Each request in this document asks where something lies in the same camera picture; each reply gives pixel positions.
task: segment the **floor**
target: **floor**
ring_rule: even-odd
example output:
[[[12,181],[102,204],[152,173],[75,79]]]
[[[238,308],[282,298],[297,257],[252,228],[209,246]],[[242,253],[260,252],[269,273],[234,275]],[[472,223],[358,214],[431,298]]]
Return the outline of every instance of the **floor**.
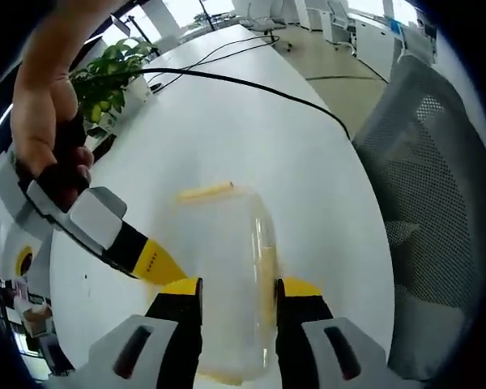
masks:
[[[324,40],[322,32],[288,26],[276,35],[293,45],[290,53],[282,48],[278,51],[309,81],[354,138],[379,101],[385,81],[354,58],[348,48],[335,51],[334,46]],[[328,76],[350,78],[312,79]]]

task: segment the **white desk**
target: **white desk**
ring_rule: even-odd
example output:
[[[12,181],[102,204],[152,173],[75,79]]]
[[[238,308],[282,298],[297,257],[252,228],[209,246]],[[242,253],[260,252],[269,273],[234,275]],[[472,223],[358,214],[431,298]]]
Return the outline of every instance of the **white desk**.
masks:
[[[223,28],[228,28],[228,27],[234,26],[236,24],[239,24],[242,20],[246,20],[246,17],[236,16],[234,18],[215,20],[215,21],[213,21],[213,24],[214,24],[216,29],[221,30]],[[209,24],[203,24],[201,26],[191,28],[190,30],[184,32],[180,36],[179,41],[181,43],[186,43],[188,41],[192,41],[193,39],[198,38],[202,35],[208,34],[210,32],[212,32],[211,26]]]
[[[251,36],[241,26],[226,28],[152,65],[187,66]],[[260,43],[231,45],[213,57]],[[198,69],[325,106],[271,47]],[[335,315],[350,318],[389,352],[394,283],[382,216],[355,150],[324,113],[254,88],[183,76],[148,101],[92,169],[92,185],[107,186],[128,204],[126,221],[161,242],[176,193],[226,181],[262,196],[275,224],[284,275],[320,285]],[[131,314],[145,314],[156,289],[114,271],[64,234],[54,235],[54,321],[63,351],[79,368],[91,344]],[[180,264],[190,271],[190,263]],[[274,372],[271,379],[278,379],[277,366]]]

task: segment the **white chair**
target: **white chair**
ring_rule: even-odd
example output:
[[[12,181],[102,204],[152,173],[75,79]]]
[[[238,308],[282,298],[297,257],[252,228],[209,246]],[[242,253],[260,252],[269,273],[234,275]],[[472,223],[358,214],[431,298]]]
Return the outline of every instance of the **white chair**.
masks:
[[[356,56],[355,46],[350,42],[352,34],[356,33],[354,20],[349,19],[340,0],[326,0],[326,2],[331,12],[331,37],[333,37],[331,43],[335,45],[335,50],[338,50],[339,46],[349,47],[352,55]]]
[[[274,31],[286,29],[286,24],[279,24],[274,22],[270,16],[263,16],[252,18],[250,17],[250,8],[252,7],[252,2],[249,3],[247,9],[247,16],[240,20],[240,24],[248,28],[250,31],[261,32],[265,36],[269,36],[272,40],[275,39]],[[272,46],[278,49],[280,46],[284,46],[288,52],[292,51],[293,45],[288,41],[277,41],[272,43]]]

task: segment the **mesh chair back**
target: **mesh chair back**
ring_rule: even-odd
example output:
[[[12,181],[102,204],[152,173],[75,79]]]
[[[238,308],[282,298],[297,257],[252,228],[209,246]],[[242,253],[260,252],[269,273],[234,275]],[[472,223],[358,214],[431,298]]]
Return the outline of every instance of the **mesh chair back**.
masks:
[[[425,380],[483,292],[486,150],[451,84],[412,56],[400,58],[354,146],[390,242],[390,366]]]

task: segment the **transparent plastic box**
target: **transparent plastic box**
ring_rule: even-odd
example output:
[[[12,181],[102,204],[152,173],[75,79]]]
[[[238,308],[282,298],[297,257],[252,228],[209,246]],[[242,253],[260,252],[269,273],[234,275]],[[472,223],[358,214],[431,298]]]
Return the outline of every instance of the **transparent plastic box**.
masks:
[[[171,255],[203,282],[198,374],[233,385],[263,375],[275,352],[278,268],[261,198],[232,183],[188,190],[172,219]]]

